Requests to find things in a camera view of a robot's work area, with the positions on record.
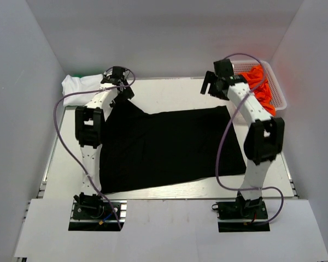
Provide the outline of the black t-shirt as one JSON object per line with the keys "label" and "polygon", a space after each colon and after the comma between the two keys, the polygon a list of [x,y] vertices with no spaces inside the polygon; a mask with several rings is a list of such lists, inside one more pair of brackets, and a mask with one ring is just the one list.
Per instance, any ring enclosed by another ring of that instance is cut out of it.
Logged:
{"label": "black t-shirt", "polygon": [[102,193],[245,173],[229,120],[225,106],[158,114],[148,114],[130,101],[114,106],[102,133]]}

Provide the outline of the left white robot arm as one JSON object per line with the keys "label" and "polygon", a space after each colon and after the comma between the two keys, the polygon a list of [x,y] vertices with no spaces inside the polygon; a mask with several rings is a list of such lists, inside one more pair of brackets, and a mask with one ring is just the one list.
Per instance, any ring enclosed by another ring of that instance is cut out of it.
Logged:
{"label": "left white robot arm", "polygon": [[120,66],[113,66],[104,72],[99,90],[93,98],[86,105],[75,109],[75,137],[80,146],[83,165],[82,194],[101,192],[99,163],[102,133],[113,107],[134,97],[126,76],[130,72]]}

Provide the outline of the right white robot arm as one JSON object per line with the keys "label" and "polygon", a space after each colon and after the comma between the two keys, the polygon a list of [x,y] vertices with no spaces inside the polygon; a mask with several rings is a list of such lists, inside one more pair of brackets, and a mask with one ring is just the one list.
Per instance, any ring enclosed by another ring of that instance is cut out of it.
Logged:
{"label": "right white robot arm", "polygon": [[256,219],[263,210],[263,184],[271,163],[283,148],[285,122],[281,117],[270,114],[255,97],[255,91],[265,82],[267,73],[250,87],[248,80],[241,74],[235,74],[229,57],[214,62],[214,70],[207,71],[203,80],[201,94],[228,100],[236,106],[248,125],[244,141],[244,154],[247,167],[244,180],[235,189],[237,197],[234,202],[218,205],[222,219]]}

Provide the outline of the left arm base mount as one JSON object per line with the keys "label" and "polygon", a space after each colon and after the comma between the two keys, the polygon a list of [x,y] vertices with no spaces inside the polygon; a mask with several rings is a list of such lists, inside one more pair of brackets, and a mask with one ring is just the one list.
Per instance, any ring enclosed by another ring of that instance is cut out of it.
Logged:
{"label": "left arm base mount", "polygon": [[[126,219],[126,201],[112,202],[114,210],[123,227]],[[120,232],[113,209],[109,203],[102,201],[93,206],[81,205],[74,201],[69,220],[69,231]]]}

